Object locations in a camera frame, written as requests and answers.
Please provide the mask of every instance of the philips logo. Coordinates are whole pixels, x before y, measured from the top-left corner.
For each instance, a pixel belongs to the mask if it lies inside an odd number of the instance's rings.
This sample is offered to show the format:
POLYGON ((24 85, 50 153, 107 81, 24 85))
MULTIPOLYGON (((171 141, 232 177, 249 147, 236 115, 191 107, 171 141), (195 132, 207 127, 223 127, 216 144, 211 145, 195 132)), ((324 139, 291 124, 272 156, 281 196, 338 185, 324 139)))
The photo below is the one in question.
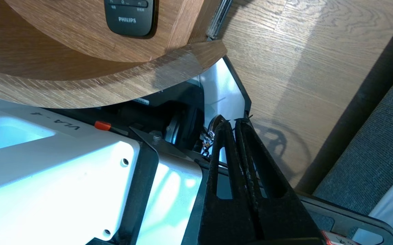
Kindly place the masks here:
POLYGON ((136 19, 135 18, 118 17, 117 20, 119 22, 126 22, 126 23, 136 24, 136 19))

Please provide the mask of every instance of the screw hole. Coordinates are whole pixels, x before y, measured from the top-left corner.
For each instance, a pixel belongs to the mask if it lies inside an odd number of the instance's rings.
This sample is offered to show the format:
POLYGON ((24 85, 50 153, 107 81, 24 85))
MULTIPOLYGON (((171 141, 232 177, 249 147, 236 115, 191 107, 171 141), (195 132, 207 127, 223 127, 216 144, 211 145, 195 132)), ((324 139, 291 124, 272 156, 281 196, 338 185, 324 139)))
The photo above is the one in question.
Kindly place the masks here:
POLYGON ((123 158, 123 159, 121 160, 121 166, 123 166, 123 167, 128 166, 128 160, 125 159, 125 158, 123 158))

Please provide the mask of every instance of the remote control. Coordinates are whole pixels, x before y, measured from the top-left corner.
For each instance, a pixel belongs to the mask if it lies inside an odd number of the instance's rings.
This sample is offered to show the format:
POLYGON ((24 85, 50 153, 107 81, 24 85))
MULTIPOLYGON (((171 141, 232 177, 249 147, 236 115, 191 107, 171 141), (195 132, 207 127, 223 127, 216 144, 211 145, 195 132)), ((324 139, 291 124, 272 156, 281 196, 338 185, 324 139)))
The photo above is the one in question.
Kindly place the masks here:
POLYGON ((104 0, 109 29, 125 36, 147 36, 154 25, 154 1, 104 0))

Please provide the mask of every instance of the wooden floor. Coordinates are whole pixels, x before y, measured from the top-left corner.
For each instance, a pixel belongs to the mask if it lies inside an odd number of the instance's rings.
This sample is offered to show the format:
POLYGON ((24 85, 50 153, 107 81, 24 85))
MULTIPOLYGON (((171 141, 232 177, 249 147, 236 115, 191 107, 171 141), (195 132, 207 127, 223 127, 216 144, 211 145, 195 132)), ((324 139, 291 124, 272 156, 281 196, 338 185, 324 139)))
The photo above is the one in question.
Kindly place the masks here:
POLYGON ((393 37, 393 0, 234 0, 223 27, 256 131, 290 184, 312 192, 357 131, 344 130, 361 125, 343 115, 368 95, 358 91, 393 37))

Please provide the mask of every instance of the gray carpet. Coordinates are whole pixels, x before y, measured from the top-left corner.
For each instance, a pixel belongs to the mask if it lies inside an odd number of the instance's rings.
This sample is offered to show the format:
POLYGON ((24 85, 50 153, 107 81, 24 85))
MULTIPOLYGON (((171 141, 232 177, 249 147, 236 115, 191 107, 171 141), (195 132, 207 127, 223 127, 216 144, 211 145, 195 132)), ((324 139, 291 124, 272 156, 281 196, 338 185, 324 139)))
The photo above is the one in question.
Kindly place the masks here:
MULTIPOLYGON (((369 214, 392 185, 393 87, 313 195, 369 214)), ((313 216, 321 229, 329 229, 328 220, 313 216)))

